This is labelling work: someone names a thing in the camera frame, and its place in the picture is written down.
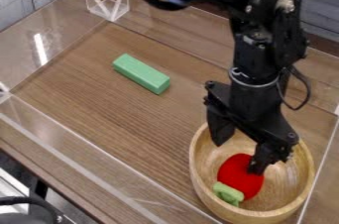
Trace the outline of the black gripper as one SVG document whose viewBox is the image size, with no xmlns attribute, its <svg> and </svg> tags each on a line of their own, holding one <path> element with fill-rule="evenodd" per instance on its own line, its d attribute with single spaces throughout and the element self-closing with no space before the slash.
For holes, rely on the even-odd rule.
<svg viewBox="0 0 339 224">
<path fill-rule="evenodd" d="M 236 133 L 255 141 L 248 173 L 263 175 L 266 168 L 287 162 L 299 136 L 282 115 L 290 73 L 255 82 L 230 73 L 231 83 L 206 82 L 207 121 L 214 144 L 219 147 Z"/>
</svg>

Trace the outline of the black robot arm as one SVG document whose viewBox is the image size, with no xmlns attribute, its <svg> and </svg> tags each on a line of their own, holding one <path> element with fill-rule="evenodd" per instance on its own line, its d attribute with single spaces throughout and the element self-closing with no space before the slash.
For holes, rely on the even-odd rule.
<svg viewBox="0 0 339 224">
<path fill-rule="evenodd" d="M 144 1 L 167 11 L 199 2 L 228 11 L 235 39 L 231 82 L 206 83 L 208 127 L 218 146 L 236 131 L 256 142 L 247 172 L 262 174 L 268 166 L 289 160 L 299 142 L 281 107 L 289 79 L 307 80 L 294 66 L 306 57 L 309 45 L 301 26 L 302 0 Z"/>
</svg>

